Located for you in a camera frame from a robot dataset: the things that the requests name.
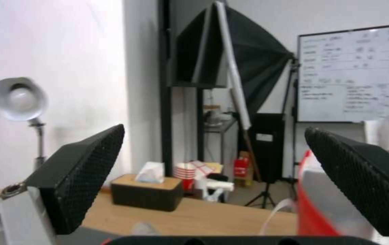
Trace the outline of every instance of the white lamp shade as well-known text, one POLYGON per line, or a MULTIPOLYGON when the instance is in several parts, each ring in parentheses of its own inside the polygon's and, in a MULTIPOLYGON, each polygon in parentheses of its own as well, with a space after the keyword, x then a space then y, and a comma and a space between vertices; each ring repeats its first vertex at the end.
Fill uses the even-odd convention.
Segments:
POLYGON ((29 78, 0 80, 0 115, 13 121, 28 121, 47 107, 44 92, 29 78))

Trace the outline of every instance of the lamp stand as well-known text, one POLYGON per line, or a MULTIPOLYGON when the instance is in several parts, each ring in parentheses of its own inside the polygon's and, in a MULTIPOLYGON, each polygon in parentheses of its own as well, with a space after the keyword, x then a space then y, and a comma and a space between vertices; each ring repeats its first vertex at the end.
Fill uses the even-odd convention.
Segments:
POLYGON ((44 157, 44 123, 42 123, 39 118, 33 118, 28 121, 30 123, 30 127, 33 127, 37 133, 37 154, 36 160, 34 162, 34 169, 38 169, 45 162, 44 157))

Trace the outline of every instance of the light bulb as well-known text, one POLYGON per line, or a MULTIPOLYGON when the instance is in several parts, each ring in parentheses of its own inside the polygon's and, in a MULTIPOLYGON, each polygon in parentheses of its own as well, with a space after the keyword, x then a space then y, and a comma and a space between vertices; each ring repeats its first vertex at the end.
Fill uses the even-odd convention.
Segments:
POLYGON ((16 88, 9 93, 9 101, 17 111, 27 111, 35 107, 37 98, 27 88, 16 88))

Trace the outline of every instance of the tissue box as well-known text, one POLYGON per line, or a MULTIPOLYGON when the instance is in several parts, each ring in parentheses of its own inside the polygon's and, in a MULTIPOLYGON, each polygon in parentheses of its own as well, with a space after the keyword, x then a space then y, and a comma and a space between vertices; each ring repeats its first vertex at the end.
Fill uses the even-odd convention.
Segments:
POLYGON ((136 208, 174 211, 184 190, 180 179, 165 177, 163 183, 135 181, 136 174, 125 174, 111 182, 113 203, 136 208))

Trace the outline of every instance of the tissue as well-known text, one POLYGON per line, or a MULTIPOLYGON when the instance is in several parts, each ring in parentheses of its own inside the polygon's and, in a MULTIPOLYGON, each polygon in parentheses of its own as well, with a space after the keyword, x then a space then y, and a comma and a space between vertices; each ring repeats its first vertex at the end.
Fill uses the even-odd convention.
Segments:
POLYGON ((165 180, 164 163, 145 163, 135 180, 138 182, 163 183, 165 180))

